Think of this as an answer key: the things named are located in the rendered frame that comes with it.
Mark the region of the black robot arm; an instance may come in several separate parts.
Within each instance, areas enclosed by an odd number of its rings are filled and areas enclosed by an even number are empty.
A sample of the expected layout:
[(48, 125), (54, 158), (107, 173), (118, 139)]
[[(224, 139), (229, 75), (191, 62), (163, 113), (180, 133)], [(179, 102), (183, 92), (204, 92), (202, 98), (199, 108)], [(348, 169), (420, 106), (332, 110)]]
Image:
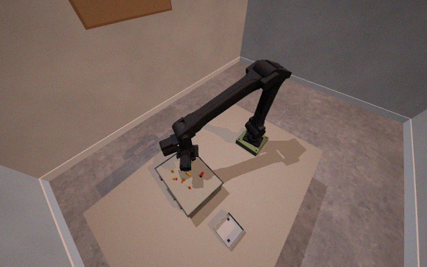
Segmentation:
[[(173, 125), (175, 134), (159, 142), (164, 156), (178, 152), (180, 170), (191, 170), (191, 158), (195, 157), (191, 139), (196, 136), (208, 122), (223, 113), (232, 105), (248, 94), (263, 89), (254, 116), (250, 117), (245, 127), (247, 129), (243, 140), (259, 147), (265, 134), (265, 118), (276, 97), (276, 94), (292, 72), (280, 64), (269, 60), (257, 60), (246, 68), (246, 75), (203, 105), (193, 113), (181, 117)], [(179, 145), (179, 146), (178, 146)], [(192, 148), (191, 148), (192, 147)], [(191, 149), (190, 149), (191, 148)], [(182, 151), (182, 150), (188, 151)]]

